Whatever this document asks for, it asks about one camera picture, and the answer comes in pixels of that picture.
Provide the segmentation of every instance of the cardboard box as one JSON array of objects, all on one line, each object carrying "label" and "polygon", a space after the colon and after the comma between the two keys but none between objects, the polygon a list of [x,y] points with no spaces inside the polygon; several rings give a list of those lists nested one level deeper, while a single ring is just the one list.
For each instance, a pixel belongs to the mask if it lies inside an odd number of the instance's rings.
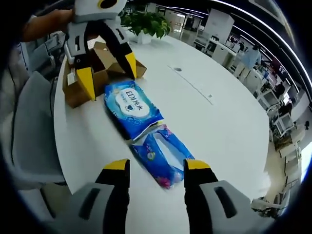
[{"label": "cardboard box", "polygon": [[[93,86],[96,97],[104,93],[104,86],[114,81],[126,78],[124,71],[109,52],[105,43],[96,42],[93,49],[90,50],[90,60],[93,68]],[[65,101],[72,108],[78,107],[89,101],[89,97],[80,87],[78,82],[68,85],[67,75],[70,73],[71,65],[65,64],[63,75],[63,91]],[[146,67],[136,60],[136,76],[142,78]]]}]

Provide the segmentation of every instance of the floor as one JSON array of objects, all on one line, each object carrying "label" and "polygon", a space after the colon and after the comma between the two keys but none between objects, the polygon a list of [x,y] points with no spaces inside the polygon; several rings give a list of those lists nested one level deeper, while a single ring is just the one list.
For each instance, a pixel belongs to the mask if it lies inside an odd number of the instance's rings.
[{"label": "floor", "polygon": [[[196,37],[196,32],[182,29],[181,27],[174,28],[169,36],[179,39],[189,45],[193,44]],[[263,172],[263,180],[259,185],[259,194],[263,194],[266,200],[273,202],[275,196],[281,192],[285,186],[286,177],[284,174],[285,161],[275,151],[274,144],[269,142],[267,161]],[[45,220],[50,220],[51,217],[58,215],[65,207],[66,202],[71,196],[67,186],[59,186],[56,184],[47,184],[42,189],[33,191],[21,191],[21,195],[27,199],[28,204],[35,208],[35,213],[43,217]],[[43,200],[40,194],[44,194],[48,209],[44,209]]]}]

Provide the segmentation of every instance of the wet wipes package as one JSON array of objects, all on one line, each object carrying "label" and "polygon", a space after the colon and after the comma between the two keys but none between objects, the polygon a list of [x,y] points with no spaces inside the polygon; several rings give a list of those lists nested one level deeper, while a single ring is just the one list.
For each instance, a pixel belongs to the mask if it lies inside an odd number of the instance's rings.
[{"label": "wet wipes package", "polygon": [[183,160],[194,159],[165,124],[143,136],[130,148],[158,184],[166,189],[184,179]]},{"label": "wet wipes package", "polygon": [[159,109],[132,80],[105,86],[104,100],[132,140],[136,140],[151,125],[163,120]]}]

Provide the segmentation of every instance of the blue plastic wrapper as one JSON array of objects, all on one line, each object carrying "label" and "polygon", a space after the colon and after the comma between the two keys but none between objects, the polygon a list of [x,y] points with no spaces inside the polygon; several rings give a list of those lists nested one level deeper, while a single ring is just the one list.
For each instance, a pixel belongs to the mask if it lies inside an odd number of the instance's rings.
[{"label": "blue plastic wrapper", "polygon": [[132,80],[105,86],[104,100],[132,140],[136,140],[151,125],[163,120],[159,109]]},{"label": "blue plastic wrapper", "polygon": [[130,148],[158,184],[166,189],[184,179],[183,160],[194,159],[165,124],[142,137]]}]

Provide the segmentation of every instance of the gray chair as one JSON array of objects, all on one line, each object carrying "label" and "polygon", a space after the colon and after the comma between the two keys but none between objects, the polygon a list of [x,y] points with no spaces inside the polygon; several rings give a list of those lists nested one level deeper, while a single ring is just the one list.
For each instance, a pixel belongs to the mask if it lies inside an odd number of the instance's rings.
[{"label": "gray chair", "polygon": [[34,72],[19,96],[12,162],[15,176],[27,182],[65,181],[55,145],[50,89],[50,82]]}]

